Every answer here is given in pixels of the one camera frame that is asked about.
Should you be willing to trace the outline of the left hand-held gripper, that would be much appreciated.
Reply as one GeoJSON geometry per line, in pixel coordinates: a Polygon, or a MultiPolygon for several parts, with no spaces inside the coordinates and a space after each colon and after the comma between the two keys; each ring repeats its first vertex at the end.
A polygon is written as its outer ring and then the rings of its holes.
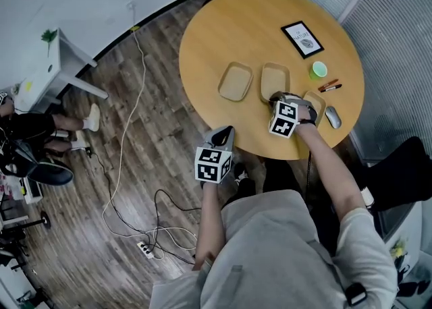
{"type": "Polygon", "coordinates": [[[232,166],[235,129],[232,125],[210,131],[196,148],[195,179],[220,184],[232,166]]]}

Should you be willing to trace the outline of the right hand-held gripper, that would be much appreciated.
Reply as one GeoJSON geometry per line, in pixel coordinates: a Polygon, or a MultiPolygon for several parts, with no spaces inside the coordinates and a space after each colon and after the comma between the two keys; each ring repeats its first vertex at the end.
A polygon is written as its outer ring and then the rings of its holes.
{"type": "Polygon", "coordinates": [[[272,109],[269,122],[269,133],[283,138],[290,138],[298,125],[316,125],[318,113],[313,104],[301,97],[289,92],[277,93],[269,99],[269,106],[272,109]],[[298,121],[298,105],[306,105],[310,113],[309,120],[298,121]]]}

